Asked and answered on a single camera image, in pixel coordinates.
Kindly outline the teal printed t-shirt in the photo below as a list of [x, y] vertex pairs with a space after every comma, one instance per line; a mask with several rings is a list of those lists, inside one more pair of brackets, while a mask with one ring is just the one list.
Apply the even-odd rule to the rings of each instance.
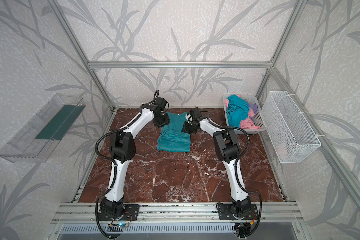
[[170, 123], [161, 129], [158, 151], [188, 153], [191, 150], [191, 136], [182, 132], [187, 113], [168, 114]]

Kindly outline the white plastic laundry basket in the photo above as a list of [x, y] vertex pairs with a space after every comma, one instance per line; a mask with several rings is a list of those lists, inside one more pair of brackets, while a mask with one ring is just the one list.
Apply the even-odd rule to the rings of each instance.
[[230, 94], [223, 97], [223, 103], [227, 126], [241, 128], [250, 135], [266, 129], [255, 96]]

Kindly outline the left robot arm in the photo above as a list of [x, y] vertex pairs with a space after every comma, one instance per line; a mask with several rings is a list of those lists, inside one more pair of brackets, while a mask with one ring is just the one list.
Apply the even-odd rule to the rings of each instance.
[[[102, 212], [109, 212], [117, 216], [124, 212], [124, 184], [129, 164], [137, 152], [135, 138], [150, 122], [153, 122], [157, 128], [170, 123], [169, 115], [166, 112], [167, 105], [168, 102], [165, 99], [154, 97], [152, 101], [142, 104], [138, 114], [126, 125], [101, 136], [97, 141], [96, 154], [112, 163], [109, 187], [101, 195]], [[109, 157], [102, 155], [99, 151], [99, 144], [106, 137], [110, 138]]]

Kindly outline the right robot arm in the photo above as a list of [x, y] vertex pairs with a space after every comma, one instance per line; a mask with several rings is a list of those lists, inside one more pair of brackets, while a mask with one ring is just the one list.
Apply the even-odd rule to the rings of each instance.
[[229, 179], [232, 213], [236, 218], [242, 219], [252, 206], [240, 169], [240, 158], [245, 151], [241, 151], [237, 133], [233, 127], [216, 124], [209, 115], [204, 116], [204, 112], [199, 108], [189, 110], [186, 113], [182, 132], [193, 134], [201, 130], [213, 137], [216, 155], [224, 164]]

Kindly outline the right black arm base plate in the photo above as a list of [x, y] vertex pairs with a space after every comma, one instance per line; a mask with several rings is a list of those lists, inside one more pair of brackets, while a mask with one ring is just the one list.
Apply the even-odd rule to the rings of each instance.
[[244, 220], [254, 222], [259, 218], [259, 211], [256, 204], [252, 204], [248, 211], [241, 217], [233, 212], [232, 204], [216, 203], [216, 208], [219, 215], [219, 220]]

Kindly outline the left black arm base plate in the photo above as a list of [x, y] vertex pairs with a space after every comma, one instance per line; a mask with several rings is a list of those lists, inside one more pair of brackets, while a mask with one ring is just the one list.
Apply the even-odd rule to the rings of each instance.
[[121, 216], [117, 218], [109, 213], [106, 213], [105, 210], [99, 209], [99, 213], [98, 213], [99, 221], [111, 221], [111, 220], [127, 221], [127, 222], [137, 221], [140, 210], [139, 204], [126, 204], [123, 205], [123, 208], [124, 209]]

